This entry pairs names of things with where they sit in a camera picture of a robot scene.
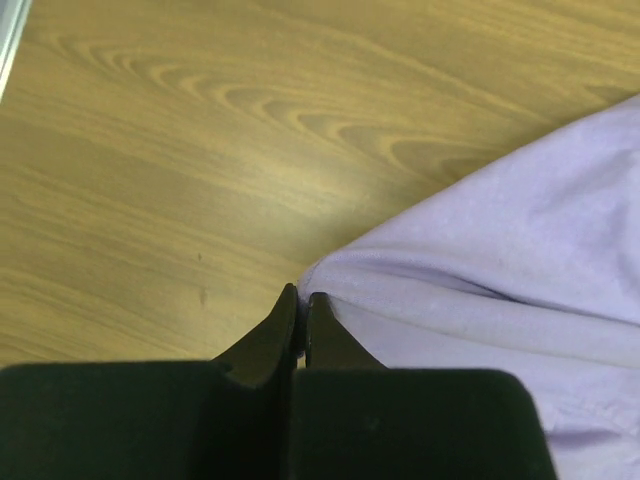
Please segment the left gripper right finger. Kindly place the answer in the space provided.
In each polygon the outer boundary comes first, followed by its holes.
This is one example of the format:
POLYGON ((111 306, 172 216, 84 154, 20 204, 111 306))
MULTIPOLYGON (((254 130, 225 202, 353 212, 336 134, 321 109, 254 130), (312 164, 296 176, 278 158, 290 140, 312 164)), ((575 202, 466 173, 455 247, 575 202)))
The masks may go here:
POLYGON ((385 369, 339 322, 325 293, 314 293, 310 297, 305 366, 325 370, 385 369))

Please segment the purple t-shirt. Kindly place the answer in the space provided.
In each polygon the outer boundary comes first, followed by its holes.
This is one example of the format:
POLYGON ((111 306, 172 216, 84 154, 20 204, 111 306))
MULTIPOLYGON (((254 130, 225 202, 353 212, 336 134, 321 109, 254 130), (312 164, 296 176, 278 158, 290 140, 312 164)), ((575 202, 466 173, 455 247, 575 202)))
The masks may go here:
POLYGON ((390 367, 480 367, 532 395, 558 475, 639 475, 639 101, 465 177, 300 279, 390 367))

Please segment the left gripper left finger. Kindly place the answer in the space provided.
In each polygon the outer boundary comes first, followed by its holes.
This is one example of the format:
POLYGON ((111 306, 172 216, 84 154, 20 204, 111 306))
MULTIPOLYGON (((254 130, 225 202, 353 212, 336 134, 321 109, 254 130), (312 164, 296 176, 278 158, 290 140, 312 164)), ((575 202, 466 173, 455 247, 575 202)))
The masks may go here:
POLYGON ((296 365, 298 296, 286 284, 269 314, 212 362, 231 381, 263 388, 287 378, 296 365))

